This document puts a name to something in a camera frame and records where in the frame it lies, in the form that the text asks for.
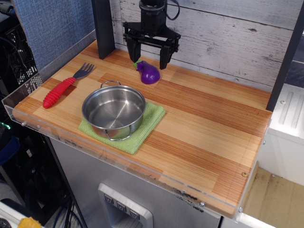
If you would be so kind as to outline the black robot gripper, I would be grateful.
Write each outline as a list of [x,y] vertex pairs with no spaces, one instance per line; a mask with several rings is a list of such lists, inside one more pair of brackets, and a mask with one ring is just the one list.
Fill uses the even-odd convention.
[[124,22],[123,38],[127,43],[130,59],[137,62],[141,56],[141,44],[160,48],[160,69],[167,67],[171,57],[179,48],[181,35],[166,25],[166,20],[175,20],[167,13],[166,4],[140,4],[141,21]]

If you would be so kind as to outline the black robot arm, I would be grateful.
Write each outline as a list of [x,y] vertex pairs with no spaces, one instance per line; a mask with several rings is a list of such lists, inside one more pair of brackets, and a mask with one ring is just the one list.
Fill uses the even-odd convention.
[[124,22],[125,29],[123,38],[126,41],[130,59],[137,62],[141,57],[141,45],[148,45],[160,49],[160,69],[163,70],[170,62],[172,54],[178,52],[181,35],[166,25],[166,19],[170,18],[167,13],[166,0],[141,0],[140,22]]

